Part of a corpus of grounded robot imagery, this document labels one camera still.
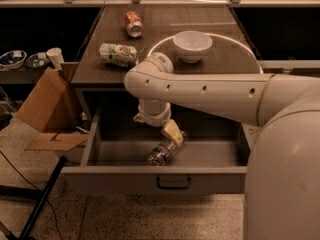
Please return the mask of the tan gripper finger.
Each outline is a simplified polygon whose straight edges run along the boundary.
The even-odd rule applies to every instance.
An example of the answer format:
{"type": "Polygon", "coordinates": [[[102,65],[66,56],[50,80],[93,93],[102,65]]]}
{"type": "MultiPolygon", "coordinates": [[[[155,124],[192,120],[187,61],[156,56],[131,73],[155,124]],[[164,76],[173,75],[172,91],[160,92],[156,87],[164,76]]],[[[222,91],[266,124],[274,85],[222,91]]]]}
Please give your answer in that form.
{"type": "Polygon", "coordinates": [[[169,119],[163,125],[161,134],[168,140],[174,142],[177,146],[181,146],[184,141],[183,134],[173,119],[169,119]]]}

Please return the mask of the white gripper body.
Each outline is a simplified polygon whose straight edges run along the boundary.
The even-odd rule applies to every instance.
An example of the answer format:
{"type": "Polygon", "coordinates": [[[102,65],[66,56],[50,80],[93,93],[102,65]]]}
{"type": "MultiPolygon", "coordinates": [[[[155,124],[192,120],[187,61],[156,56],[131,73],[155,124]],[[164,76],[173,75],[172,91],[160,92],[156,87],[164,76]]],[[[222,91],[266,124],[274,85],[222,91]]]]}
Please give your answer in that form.
{"type": "Polygon", "coordinates": [[[140,99],[134,121],[152,127],[162,127],[170,117],[171,105],[168,102],[140,99]]]}

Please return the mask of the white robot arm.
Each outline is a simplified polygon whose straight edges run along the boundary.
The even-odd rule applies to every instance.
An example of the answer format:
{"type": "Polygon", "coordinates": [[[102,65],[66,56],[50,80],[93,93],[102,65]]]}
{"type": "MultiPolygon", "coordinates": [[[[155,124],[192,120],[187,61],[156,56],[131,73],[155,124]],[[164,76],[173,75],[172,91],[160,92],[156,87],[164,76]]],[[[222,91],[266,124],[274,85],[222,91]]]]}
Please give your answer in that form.
{"type": "Polygon", "coordinates": [[[260,127],[245,179],[243,240],[320,240],[320,79],[284,74],[175,74],[147,57],[124,78],[163,101],[260,127]]]}

